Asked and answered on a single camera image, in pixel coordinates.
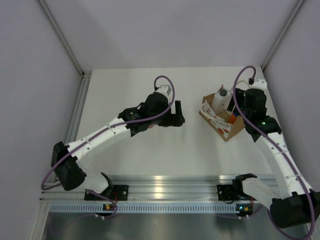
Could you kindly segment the watermelon print canvas bag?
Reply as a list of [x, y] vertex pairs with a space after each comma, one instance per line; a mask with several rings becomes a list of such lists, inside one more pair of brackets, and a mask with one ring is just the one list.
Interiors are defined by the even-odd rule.
[[238, 116], [234, 124], [228, 123], [232, 112], [228, 112], [227, 109], [220, 114], [215, 114], [211, 108], [215, 93], [211, 93], [202, 98], [201, 107], [198, 113], [225, 142], [228, 142], [245, 128], [244, 120], [241, 116]]

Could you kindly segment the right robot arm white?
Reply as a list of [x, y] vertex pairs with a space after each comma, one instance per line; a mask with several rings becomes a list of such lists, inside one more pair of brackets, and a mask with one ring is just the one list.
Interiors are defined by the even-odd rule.
[[260, 202], [280, 229], [303, 224], [313, 227], [320, 216], [320, 193], [298, 170], [278, 122], [267, 115], [266, 101], [262, 89], [241, 90], [236, 87], [231, 104], [242, 117], [246, 132], [267, 160], [278, 191], [253, 173], [247, 173], [238, 175], [232, 181], [232, 192], [239, 199], [248, 196]]

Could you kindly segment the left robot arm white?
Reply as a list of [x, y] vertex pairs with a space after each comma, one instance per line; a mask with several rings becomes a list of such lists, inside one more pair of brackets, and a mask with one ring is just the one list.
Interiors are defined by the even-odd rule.
[[103, 172], [91, 170], [90, 161], [114, 144], [134, 137], [151, 126], [181, 127], [185, 123], [181, 101], [173, 103], [159, 91], [138, 106], [124, 109], [109, 124], [77, 141], [53, 147], [51, 166], [65, 191], [90, 190], [102, 200], [109, 199], [114, 184]]

